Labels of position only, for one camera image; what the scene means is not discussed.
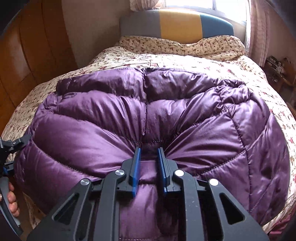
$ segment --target window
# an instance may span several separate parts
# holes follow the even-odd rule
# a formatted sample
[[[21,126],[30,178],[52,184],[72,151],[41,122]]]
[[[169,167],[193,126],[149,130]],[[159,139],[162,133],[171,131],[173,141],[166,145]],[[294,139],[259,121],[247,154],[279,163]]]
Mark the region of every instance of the window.
[[[165,0],[166,7],[182,7],[230,19],[246,22],[246,0]]]

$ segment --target wall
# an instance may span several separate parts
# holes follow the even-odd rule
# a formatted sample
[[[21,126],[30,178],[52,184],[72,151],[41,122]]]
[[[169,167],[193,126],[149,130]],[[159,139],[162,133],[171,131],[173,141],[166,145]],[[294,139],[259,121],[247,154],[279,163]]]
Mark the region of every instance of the wall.
[[[233,20],[223,18],[226,21],[230,22],[233,26],[234,36],[238,37],[240,41],[244,44],[246,38],[246,24],[245,23],[238,23]]]
[[[120,38],[119,19],[129,0],[62,0],[64,21],[79,68]]]
[[[292,35],[296,38],[296,4],[295,0],[266,0],[273,5],[277,13],[289,27]]]
[[[286,56],[296,70],[296,40],[289,28],[274,9],[270,9],[270,42],[267,56],[273,55],[278,60]]]

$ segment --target finger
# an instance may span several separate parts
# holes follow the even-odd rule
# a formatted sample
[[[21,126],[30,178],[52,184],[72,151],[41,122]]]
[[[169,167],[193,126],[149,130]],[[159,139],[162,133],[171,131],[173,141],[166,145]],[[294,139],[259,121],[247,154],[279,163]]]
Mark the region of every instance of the finger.
[[[17,200],[15,194],[11,191],[7,194],[7,199],[10,203],[14,203]]]
[[[17,211],[17,203],[10,203],[9,204],[9,210],[11,211],[11,213],[15,213]]]
[[[11,183],[9,183],[9,190],[12,192],[15,190],[15,187]]]
[[[18,208],[15,213],[12,214],[15,218],[20,215],[20,209]]]

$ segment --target human hand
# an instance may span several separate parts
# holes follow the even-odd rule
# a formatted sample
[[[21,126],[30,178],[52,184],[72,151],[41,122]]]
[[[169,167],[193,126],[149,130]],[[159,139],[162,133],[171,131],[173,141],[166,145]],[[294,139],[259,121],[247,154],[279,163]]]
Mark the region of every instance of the human hand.
[[[9,201],[9,206],[8,206],[9,210],[11,211],[12,215],[17,218],[20,215],[20,209],[17,206],[17,202],[16,202],[17,199],[15,194],[13,193],[14,189],[15,189],[14,186],[11,183],[9,183],[10,192],[7,194],[7,199]]]

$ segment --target purple sleeping bag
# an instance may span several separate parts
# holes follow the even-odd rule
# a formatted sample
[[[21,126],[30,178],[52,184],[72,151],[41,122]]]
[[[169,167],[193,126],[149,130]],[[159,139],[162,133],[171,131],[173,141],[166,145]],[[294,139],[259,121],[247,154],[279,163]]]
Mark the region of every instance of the purple sleeping bag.
[[[113,69],[59,81],[15,159],[22,190],[47,213],[80,179],[98,180],[142,148],[137,196],[120,239],[177,240],[175,203],[157,190],[157,149],[202,180],[218,179],[261,225],[283,208],[289,153],[275,117],[242,81],[179,69]]]

